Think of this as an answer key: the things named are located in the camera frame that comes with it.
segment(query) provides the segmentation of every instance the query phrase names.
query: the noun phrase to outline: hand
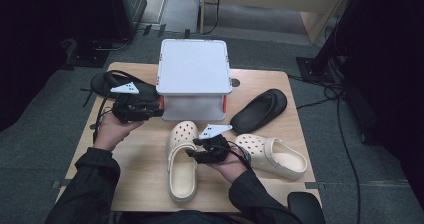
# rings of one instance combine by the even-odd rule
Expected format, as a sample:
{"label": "hand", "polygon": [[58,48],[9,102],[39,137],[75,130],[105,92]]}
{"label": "hand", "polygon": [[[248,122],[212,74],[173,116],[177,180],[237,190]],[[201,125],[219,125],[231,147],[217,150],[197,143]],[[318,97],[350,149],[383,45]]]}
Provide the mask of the hand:
{"label": "hand", "polygon": [[103,115],[93,147],[113,151],[119,142],[123,141],[130,132],[143,125],[144,121],[122,124],[112,113]]}
{"label": "hand", "polygon": [[[240,151],[237,147],[231,147],[235,153],[243,157],[243,152]],[[219,171],[221,175],[230,183],[233,183],[237,177],[239,177],[243,172],[247,171],[247,168],[243,165],[238,157],[233,153],[228,153],[227,158],[219,163],[210,163],[206,164],[209,167]]]}

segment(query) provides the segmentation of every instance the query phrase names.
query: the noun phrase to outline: black sleeve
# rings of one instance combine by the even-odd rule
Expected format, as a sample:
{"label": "black sleeve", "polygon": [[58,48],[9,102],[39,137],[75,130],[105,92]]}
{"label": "black sleeve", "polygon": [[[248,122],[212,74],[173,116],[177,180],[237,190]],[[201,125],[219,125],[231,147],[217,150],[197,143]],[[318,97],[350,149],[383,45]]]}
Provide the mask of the black sleeve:
{"label": "black sleeve", "polygon": [[231,203],[255,223],[301,223],[289,209],[268,194],[251,170],[234,180],[229,196]]}
{"label": "black sleeve", "polygon": [[108,223],[120,168],[112,153],[88,148],[76,163],[77,173],[50,211],[50,223]]}

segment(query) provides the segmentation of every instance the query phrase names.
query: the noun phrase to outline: black flip flop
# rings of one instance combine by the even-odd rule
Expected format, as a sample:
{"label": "black flip flop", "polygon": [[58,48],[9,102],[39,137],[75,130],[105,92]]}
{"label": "black flip flop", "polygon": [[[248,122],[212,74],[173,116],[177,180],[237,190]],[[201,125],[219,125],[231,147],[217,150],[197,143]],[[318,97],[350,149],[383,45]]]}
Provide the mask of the black flip flop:
{"label": "black flip flop", "polygon": [[286,107],[286,95],[278,89],[269,89],[250,101],[230,124],[238,134],[252,133],[283,113]]}
{"label": "black flip flop", "polygon": [[137,102],[155,102],[159,99],[159,94],[156,92],[156,86],[146,83],[139,78],[123,71],[111,70],[106,73],[99,73],[91,79],[91,89],[99,96],[116,99],[118,93],[111,93],[112,87],[133,82],[139,90],[139,94],[134,94]]}

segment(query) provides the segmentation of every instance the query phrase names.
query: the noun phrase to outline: white plastic storage box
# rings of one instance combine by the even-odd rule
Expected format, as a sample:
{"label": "white plastic storage box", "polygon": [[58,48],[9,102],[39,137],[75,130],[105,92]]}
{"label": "white plastic storage box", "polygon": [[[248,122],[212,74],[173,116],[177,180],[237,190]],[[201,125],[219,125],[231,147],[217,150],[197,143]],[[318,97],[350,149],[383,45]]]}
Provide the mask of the white plastic storage box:
{"label": "white plastic storage box", "polygon": [[232,91],[227,45],[217,40],[162,41],[156,90],[165,121],[222,121]]}

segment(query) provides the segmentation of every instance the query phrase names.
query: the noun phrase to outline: gray carpet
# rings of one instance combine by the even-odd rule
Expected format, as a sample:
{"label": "gray carpet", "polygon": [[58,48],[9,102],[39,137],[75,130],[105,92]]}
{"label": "gray carpet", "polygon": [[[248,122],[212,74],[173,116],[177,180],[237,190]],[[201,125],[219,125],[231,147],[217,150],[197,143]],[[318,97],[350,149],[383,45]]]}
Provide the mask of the gray carpet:
{"label": "gray carpet", "polygon": [[[138,33],[112,62],[158,63],[164,38]],[[214,37],[226,41],[232,68],[280,70],[299,76],[295,58],[314,57],[318,47]],[[68,169],[94,103],[85,107],[91,77],[102,69],[57,71],[20,120],[0,133],[0,223],[43,223],[59,189],[51,187]],[[297,106],[324,99],[323,88],[290,80]],[[356,223],[355,178],[340,136],[337,103],[299,109],[299,117],[320,191],[327,223]],[[347,103],[340,102],[346,144],[361,186],[361,223],[424,223],[424,214],[400,168],[383,147],[361,143]]]}

